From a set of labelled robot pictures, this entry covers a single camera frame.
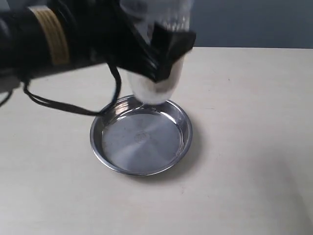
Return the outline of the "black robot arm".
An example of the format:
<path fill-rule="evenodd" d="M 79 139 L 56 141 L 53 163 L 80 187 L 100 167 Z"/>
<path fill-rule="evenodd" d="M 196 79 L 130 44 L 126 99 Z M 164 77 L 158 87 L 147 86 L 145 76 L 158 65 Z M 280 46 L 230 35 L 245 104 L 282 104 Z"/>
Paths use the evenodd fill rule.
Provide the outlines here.
<path fill-rule="evenodd" d="M 0 71 L 34 78 L 106 63 L 158 83 L 195 39 L 156 23 L 147 43 L 116 0 L 50 0 L 1 12 Z"/>

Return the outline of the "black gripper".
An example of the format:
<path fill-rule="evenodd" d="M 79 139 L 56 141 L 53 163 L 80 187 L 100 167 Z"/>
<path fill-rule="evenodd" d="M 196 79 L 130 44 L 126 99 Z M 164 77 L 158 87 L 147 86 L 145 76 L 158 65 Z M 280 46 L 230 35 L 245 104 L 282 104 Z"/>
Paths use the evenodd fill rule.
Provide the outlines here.
<path fill-rule="evenodd" d="M 73 68 L 107 63 L 159 83 L 196 40 L 194 31 L 155 23 L 149 46 L 116 0 L 50 0 L 48 6 L 63 26 Z"/>

